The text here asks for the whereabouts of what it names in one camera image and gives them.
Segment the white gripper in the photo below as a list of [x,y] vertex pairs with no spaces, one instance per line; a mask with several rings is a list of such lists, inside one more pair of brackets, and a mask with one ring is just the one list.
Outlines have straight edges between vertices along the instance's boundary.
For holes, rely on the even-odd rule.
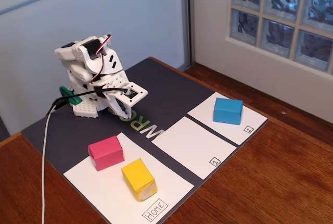
[[109,104],[115,115],[124,119],[132,117],[130,104],[130,81],[124,71],[96,77],[89,83],[90,104]]

